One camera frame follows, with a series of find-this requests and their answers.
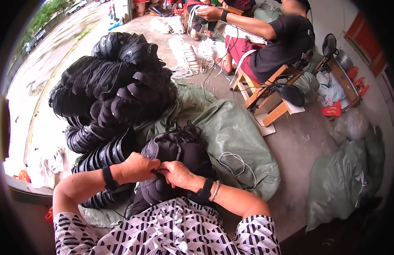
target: metal pot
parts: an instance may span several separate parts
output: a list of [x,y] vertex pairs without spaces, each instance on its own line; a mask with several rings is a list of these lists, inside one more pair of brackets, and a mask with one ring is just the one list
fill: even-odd
[[345,72],[353,68],[353,62],[350,57],[344,52],[344,50],[339,50],[339,54],[336,56],[337,63],[343,68]]

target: white car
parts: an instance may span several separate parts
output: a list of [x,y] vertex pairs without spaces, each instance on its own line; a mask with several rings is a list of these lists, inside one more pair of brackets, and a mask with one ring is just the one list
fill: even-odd
[[71,13],[73,13],[74,11],[79,10],[80,8],[84,7],[85,4],[87,4],[86,0],[83,0],[77,4],[74,4],[69,10],[67,10],[67,12],[65,13],[65,15],[69,16]]

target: pile of shoe uppers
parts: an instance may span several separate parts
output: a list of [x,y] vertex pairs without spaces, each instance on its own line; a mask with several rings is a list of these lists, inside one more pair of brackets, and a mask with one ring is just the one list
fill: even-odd
[[[175,104],[172,72],[143,35],[108,33],[67,68],[51,90],[49,105],[69,126],[69,149],[82,153],[73,173],[123,162],[134,151],[133,126],[159,119]],[[107,208],[132,185],[98,193],[82,205]]]

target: black wristband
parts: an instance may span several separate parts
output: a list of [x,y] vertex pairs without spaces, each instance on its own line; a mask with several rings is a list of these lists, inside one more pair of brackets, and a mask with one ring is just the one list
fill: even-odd
[[213,184],[214,180],[211,178],[206,178],[204,182],[203,188],[199,189],[197,191],[197,196],[202,198],[202,199],[209,199],[211,197],[211,187]]
[[107,191],[115,191],[118,187],[119,184],[113,180],[112,173],[110,172],[110,168],[108,166],[105,166],[102,168],[102,173],[103,173],[103,179],[105,180],[105,189]]
[[229,11],[227,10],[223,10],[223,13],[221,14],[221,20],[223,22],[227,22],[227,14],[229,13]]

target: patterned blouse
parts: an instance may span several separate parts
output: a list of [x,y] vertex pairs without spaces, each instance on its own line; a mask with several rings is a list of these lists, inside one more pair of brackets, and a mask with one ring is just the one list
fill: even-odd
[[130,217],[100,238],[74,213],[54,217],[57,254],[281,254],[271,217],[243,219],[230,239],[217,211],[178,197]]

